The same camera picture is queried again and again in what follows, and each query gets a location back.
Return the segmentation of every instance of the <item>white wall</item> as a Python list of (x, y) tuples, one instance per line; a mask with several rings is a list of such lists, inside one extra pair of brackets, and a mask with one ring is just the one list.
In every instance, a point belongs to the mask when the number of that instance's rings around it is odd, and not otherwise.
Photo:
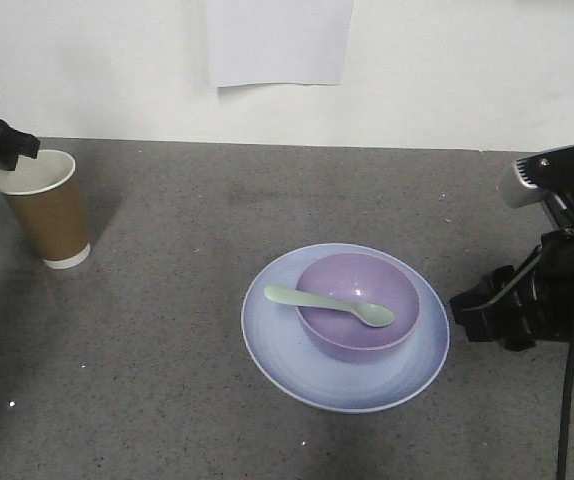
[(205, 54), (201, 0), (0, 0), (0, 116), (59, 137), (574, 143), (574, 0), (356, 0), (339, 87), (217, 90)]

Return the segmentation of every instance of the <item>paper cup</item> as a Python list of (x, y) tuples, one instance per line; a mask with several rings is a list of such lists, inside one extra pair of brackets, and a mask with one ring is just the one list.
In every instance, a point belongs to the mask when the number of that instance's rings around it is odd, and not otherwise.
[(20, 157), (15, 171), (0, 170), (0, 192), (48, 267), (70, 268), (91, 250), (85, 208), (65, 152), (40, 150)]

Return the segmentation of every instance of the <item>black cable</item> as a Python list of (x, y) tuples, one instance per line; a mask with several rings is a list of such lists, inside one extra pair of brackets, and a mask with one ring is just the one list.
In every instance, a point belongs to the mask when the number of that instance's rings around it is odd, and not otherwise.
[(571, 394), (574, 387), (574, 323), (567, 350), (567, 365), (563, 382), (563, 399), (560, 407), (560, 431), (558, 434), (558, 462), (556, 480), (565, 480), (567, 472), (567, 450), (569, 445), (569, 420), (571, 417)]

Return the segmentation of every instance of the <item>spoon handle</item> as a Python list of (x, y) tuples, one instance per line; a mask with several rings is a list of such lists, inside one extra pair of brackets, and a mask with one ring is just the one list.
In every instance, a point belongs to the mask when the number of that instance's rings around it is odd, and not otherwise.
[(265, 287), (265, 297), (273, 302), (282, 303), (284, 305), (329, 308), (332, 310), (341, 310), (343, 312), (353, 313), (351, 305), (347, 302), (323, 297), (321, 295), (314, 295), (313, 293), (302, 292), (300, 290), (294, 290), (293, 288), (268, 285)]

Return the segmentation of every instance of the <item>bowl rim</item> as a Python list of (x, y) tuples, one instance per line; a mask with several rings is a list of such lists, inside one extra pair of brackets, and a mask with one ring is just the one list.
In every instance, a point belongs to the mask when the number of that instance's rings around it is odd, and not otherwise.
[[(414, 318), (414, 321), (411, 325), (411, 328), (409, 329), (409, 331), (407, 331), (407, 333), (405, 333), (403, 336), (397, 338), (396, 340), (389, 342), (389, 343), (385, 343), (383, 345), (378, 345), (378, 346), (373, 346), (373, 347), (357, 347), (357, 346), (353, 346), (353, 345), (345, 345), (343, 343), (334, 341), (326, 336), (324, 336), (322, 333), (320, 333), (318, 330), (314, 329), (314, 327), (312, 327), (310, 325), (310, 323), (305, 319), (304, 315), (301, 312), (301, 308), (302, 307), (296, 307), (296, 313), (298, 314), (298, 319), (300, 320), (300, 323), (312, 334), (314, 334), (316, 337), (318, 337), (319, 339), (323, 340), (325, 343), (335, 346), (335, 347), (339, 347), (339, 348), (344, 348), (346, 350), (351, 350), (351, 351), (355, 351), (355, 352), (377, 352), (380, 350), (386, 350), (388, 348), (394, 347), (396, 345), (398, 345), (399, 343), (404, 342), (405, 340), (407, 340), (409, 338), (409, 336), (414, 332), (414, 330), (416, 329), (416, 325), (418, 325), (418, 318), (420, 317), (420, 297), (418, 296), (418, 291), (416, 290), (416, 287), (414, 287), (413, 282), (409, 279), (409, 277), (407, 277), (407, 275), (405, 274), (405, 272), (403, 272), (401, 269), (399, 269), (396, 265), (394, 265), (393, 263), (386, 261), (380, 257), (377, 257), (376, 255), (372, 255), (371, 253), (332, 253), (331, 255), (327, 255), (325, 257), (319, 258), (318, 260), (316, 260), (314, 263), (310, 264), (307, 266), (307, 268), (305, 268), (299, 275), (298, 277), (298, 281), (300, 281), (300, 278), (302, 277), (303, 273), (305, 273), (305, 271), (311, 267), (312, 265), (326, 259), (329, 257), (335, 257), (337, 255), (362, 255), (365, 257), (371, 257), (374, 258), (378, 261), (381, 262), (385, 262), (386, 264), (390, 265), (391, 267), (395, 268), (396, 270), (398, 270), (400, 273), (403, 274), (403, 276), (405, 277), (405, 279), (411, 284), (413, 290), (414, 290), (414, 294), (416, 295), (416, 300), (418, 301), (418, 313), (416, 314), (416, 318)], [(402, 260), (393, 257), (395, 260), (398, 260), (399, 262), (402, 262), (403, 264), (407, 265), (405, 262), (403, 262)]]

